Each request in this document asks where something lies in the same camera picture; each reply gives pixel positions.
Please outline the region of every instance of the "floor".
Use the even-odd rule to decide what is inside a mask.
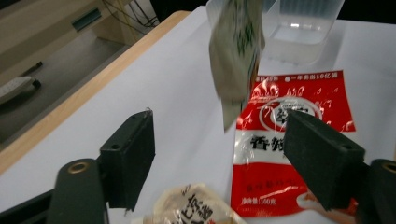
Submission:
[[[132,2],[125,9],[134,18],[132,26],[142,37],[158,22],[151,23],[155,21],[155,12],[149,0],[135,1],[138,5]],[[148,22],[145,14],[153,20]],[[88,31],[43,60],[42,66],[27,72],[25,75],[37,78],[42,86],[38,90],[32,86],[0,105],[0,150],[48,115],[129,47],[97,38]]]

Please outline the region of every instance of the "screw hole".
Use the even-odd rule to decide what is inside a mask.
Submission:
[[[74,174],[84,172],[85,170],[88,169],[88,166],[89,166],[89,164],[87,162],[77,162],[77,163],[74,163],[73,165],[71,165],[67,171],[70,174],[74,175]]]
[[[390,171],[390,172],[396,174],[396,164],[390,163],[390,162],[384,162],[384,163],[382,164],[382,167],[383,167],[384,169],[386,169],[386,170],[388,170],[388,171]]]
[[[350,146],[350,145],[343,145],[343,147],[346,149],[352,149],[352,146]]]
[[[119,148],[120,148],[120,146],[117,144],[114,144],[113,146],[111,146],[111,149],[119,149]]]

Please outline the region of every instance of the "plastic bag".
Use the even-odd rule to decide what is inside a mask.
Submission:
[[[314,209],[338,222],[354,223],[356,203],[347,210],[326,212],[284,156],[289,109],[309,113],[356,139],[342,71],[257,77],[247,108],[236,122],[232,209],[241,217]]]
[[[246,224],[235,211],[204,184],[169,189],[154,205],[143,224]]]
[[[224,130],[248,102],[263,48],[262,0],[227,0],[209,42],[210,66],[221,98]]]

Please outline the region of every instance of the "red snack package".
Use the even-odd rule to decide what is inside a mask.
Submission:
[[[347,210],[325,212],[284,156],[288,109],[309,113],[356,138],[343,71],[257,77],[236,122],[232,209],[241,217],[276,217],[315,209],[336,221],[354,223],[356,203]]]

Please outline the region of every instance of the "cable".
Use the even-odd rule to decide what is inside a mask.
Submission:
[[[138,22],[140,25],[145,26],[145,27],[151,27],[151,28],[156,27],[155,22],[158,21],[158,20],[157,20],[157,17],[153,17],[153,18],[150,19],[149,16],[146,14],[146,12],[143,10],[143,8],[139,5],[139,3],[138,3],[136,0],[133,1],[133,2],[139,7],[139,10],[140,10],[140,11],[143,13],[143,15],[144,15],[144,16],[139,15],[139,14],[135,11],[135,9],[134,9],[134,7],[132,6],[132,4],[129,3],[129,4],[128,4],[128,5],[129,5],[129,8],[131,9],[132,13],[134,13],[134,16],[136,17],[137,22]],[[146,23],[143,23],[141,20],[139,20],[139,17],[140,17],[140,18],[144,18],[145,20],[147,20],[147,22],[146,22]]]
[[[133,27],[132,25],[128,24],[125,21],[122,21],[120,18],[117,17],[116,14],[114,14],[113,12],[111,12],[111,9],[109,6],[114,7],[118,12],[121,12],[122,14],[128,16],[130,19],[132,19],[133,21],[138,22],[137,20],[135,20],[134,18],[132,18],[130,15],[128,15],[127,13],[123,12],[122,10],[120,10],[119,8],[113,6],[111,3],[109,3],[107,0],[102,0],[103,4],[105,5],[105,7],[107,8],[107,10],[110,12],[111,16],[113,16],[117,21],[121,22],[122,24],[136,30],[138,33],[142,34],[142,35],[146,35],[146,33],[141,32],[140,30],[138,30],[137,28]]]

